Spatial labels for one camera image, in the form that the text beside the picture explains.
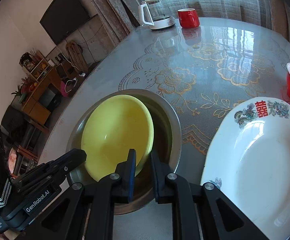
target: table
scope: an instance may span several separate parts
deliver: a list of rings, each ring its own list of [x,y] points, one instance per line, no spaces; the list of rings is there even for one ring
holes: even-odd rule
[[[204,160],[221,121],[256,96],[286,95],[290,44],[269,29],[230,19],[200,18],[201,26],[162,31],[138,27],[85,80],[58,120],[39,163],[65,153],[77,121],[90,106],[118,90],[141,88],[176,110],[183,147],[177,174],[200,183]],[[171,205],[154,201],[114,217],[113,239],[172,239]]]
[[[41,125],[44,125],[51,112],[42,106],[38,100],[50,84],[61,92],[61,78],[54,67],[42,78],[22,106],[22,111]]]

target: red mug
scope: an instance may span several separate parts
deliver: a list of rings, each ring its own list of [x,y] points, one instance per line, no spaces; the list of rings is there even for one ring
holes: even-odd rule
[[[178,10],[178,17],[183,28],[197,28],[200,25],[196,10],[193,8]]]

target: yellow bowl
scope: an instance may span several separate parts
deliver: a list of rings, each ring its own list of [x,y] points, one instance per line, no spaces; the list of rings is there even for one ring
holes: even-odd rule
[[[146,106],[129,95],[111,97],[88,118],[81,149],[86,152],[85,168],[99,181],[127,160],[129,149],[136,150],[137,175],[152,150],[154,127]]]

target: white wall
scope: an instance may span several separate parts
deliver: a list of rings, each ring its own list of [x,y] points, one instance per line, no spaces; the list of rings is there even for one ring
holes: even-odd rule
[[[0,2],[0,123],[13,100],[11,93],[24,77],[18,62],[32,47],[47,55],[54,44],[40,19],[53,0],[1,0]],[[88,0],[81,0],[90,16],[96,14]]]

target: chinese character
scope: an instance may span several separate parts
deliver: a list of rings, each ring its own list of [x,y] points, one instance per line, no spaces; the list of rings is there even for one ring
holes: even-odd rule
[[[258,112],[258,117],[268,116],[267,106],[265,101],[256,102],[256,109]]]

